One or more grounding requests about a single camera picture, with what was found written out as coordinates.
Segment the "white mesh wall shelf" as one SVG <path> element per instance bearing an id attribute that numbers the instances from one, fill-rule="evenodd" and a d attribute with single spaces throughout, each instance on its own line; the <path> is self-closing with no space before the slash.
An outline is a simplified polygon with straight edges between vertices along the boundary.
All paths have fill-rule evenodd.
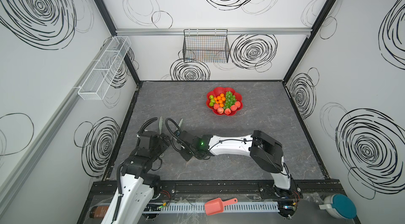
<path id="1" fill-rule="evenodd" d="M 107 39 L 101 48 L 101 55 L 78 90 L 85 101 L 103 100 L 112 86 L 122 62 L 131 46 L 127 36 L 114 36 Z"/>

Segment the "green grape bunch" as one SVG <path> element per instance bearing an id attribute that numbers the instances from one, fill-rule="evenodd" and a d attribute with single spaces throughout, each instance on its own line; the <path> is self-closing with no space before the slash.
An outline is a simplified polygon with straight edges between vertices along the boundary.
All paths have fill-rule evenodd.
<path id="1" fill-rule="evenodd" d="M 237 101 L 236 96 L 231 91 L 226 92 L 224 97 L 226 98 L 226 101 L 223 101 L 225 108 L 231 108 Z"/>

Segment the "red flower fruit bowl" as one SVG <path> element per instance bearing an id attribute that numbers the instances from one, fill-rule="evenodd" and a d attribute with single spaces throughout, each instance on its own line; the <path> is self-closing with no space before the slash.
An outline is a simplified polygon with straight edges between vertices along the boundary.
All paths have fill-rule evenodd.
<path id="1" fill-rule="evenodd" d="M 209 98 L 209 96 L 210 96 L 210 95 L 213 95 L 214 98 L 216 98 L 216 97 L 220 96 L 221 93 L 225 94 L 225 93 L 228 92 L 228 91 L 231 91 L 231 92 L 236 96 L 236 100 L 241 103 L 241 106 L 240 106 L 239 108 L 237 108 L 236 111 L 232 111 L 232 110 L 231 110 L 231 113 L 230 113 L 229 115 L 226 115 L 225 113 L 219 114 L 219 113 L 217 112 L 217 110 L 215 110 L 213 107 L 210 107 L 210 106 L 209 106 L 209 103 L 211 102 L 211 99 Z M 237 93 L 234 89 L 232 89 L 232 88 L 217 87 L 217 88 L 215 88 L 213 91 L 207 93 L 207 95 L 206 95 L 206 106 L 207 106 L 208 108 L 210 108 L 210 109 L 213 111 L 213 113 L 215 113 L 216 115 L 232 116 L 232 115 L 235 115 L 235 114 L 237 113 L 237 111 L 240 111 L 240 110 L 243 108 L 242 100 L 243 100 L 242 95 L 239 94 L 239 93 Z"/>

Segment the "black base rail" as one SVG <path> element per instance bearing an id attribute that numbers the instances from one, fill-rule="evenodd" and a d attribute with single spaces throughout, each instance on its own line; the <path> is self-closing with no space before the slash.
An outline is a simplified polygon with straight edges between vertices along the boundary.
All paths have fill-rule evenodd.
<path id="1" fill-rule="evenodd" d="M 291 197 L 306 193 L 344 193 L 337 179 L 293 180 L 289 191 L 276 189 L 273 180 L 163 180 L 153 190 L 154 199 L 179 199 L 191 195 L 254 194 L 262 199 Z"/>

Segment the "pink plastic scoop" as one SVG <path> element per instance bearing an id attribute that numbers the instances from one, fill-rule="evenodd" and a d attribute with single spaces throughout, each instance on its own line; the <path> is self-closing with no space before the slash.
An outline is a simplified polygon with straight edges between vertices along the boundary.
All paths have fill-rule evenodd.
<path id="1" fill-rule="evenodd" d="M 208 216 L 222 213 L 226 206 L 234 205 L 236 203 L 238 203 L 237 198 L 233 198 L 226 201 L 222 201 L 220 198 L 216 198 L 205 203 L 204 205 L 205 213 Z"/>

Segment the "teal lidded white jug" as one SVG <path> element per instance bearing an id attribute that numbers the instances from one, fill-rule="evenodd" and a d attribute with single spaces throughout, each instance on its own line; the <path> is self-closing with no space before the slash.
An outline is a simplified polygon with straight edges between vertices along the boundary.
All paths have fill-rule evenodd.
<path id="1" fill-rule="evenodd" d="M 354 219 L 357 216 L 356 206 L 353 201 L 343 194 L 326 196 L 320 210 L 326 210 L 336 219 Z"/>

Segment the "peach bottom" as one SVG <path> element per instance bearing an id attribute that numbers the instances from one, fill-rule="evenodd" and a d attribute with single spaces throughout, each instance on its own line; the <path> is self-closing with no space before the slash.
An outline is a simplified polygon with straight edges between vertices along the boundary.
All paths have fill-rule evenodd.
<path id="1" fill-rule="evenodd" d="M 229 115 L 229 114 L 231 113 L 231 109 L 230 109 L 230 108 L 226 108 L 225 111 L 224 111 L 224 113 L 225 113 L 226 115 Z"/>

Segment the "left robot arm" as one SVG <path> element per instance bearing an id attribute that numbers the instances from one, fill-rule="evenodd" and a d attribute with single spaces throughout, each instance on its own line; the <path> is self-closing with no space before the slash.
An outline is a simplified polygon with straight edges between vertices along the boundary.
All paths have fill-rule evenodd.
<path id="1" fill-rule="evenodd" d="M 136 224 L 147 204 L 160 193 L 160 176 L 149 171 L 170 146 L 164 133 L 137 134 L 137 145 L 117 168 L 117 190 L 103 224 Z"/>

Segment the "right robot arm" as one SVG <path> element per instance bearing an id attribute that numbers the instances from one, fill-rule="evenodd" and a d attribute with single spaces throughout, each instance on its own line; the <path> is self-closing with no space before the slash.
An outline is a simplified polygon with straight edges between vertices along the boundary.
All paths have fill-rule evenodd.
<path id="1" fill-rule="evenodd" d="M 273 193 L 279 198 L 299 197 L 297 187 L 284 160 L 282 144 L 255 130 L 242 137 L 221 137 L 217 135 L 194 136 L 187 131 L 177 130 L 172 134 L 172 145 L 179 144 L 175 150 L 189 161 L 192 157 L 208 160 L 224 154 L 250 157 L 273 178 Z"/>

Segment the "peach top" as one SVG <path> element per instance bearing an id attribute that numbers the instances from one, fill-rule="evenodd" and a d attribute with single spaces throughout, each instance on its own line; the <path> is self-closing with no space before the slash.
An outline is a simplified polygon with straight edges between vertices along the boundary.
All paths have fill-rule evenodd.
<path id="1" fill-rule="evenodd" d="M 222 107 L 219 107 L 219 108 L 217 109 L 217 112 L 218 112 L 219 114 L 223 114 L 223 113 L 224 113 L 224 109 L 223 109 Z"/>

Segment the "brown bottle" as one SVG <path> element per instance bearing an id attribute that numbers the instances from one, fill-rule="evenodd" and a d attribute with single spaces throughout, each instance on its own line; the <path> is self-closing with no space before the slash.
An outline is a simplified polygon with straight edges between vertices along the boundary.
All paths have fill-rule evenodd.
<path id="1" fill-rule="evenodd" d="M 109 206 L 94 206 L 90 209 L 89 218 L 103 219 L 109 209 Z"/>

